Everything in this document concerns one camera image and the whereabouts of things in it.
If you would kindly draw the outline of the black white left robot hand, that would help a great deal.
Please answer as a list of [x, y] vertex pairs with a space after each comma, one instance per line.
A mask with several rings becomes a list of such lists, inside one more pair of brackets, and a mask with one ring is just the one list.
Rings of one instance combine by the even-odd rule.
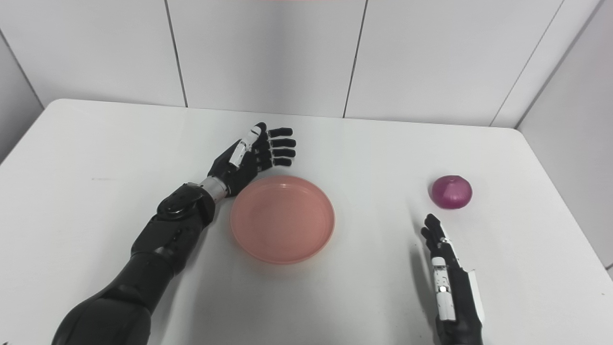
[[216, 202], [237, 196], [259, 173], [291, 166], [296, 146], [291, 127], [260, 122], [217, 157], [201, 186]]

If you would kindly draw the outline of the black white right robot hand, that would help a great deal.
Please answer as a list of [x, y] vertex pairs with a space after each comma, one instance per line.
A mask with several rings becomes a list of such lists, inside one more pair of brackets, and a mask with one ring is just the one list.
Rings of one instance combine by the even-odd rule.
[[452, 241], [433, 214], [427, 214], [420, 233], [431, 256], [440, 343], [482, 345], [484, 311], [475, 271], [462, 267]]

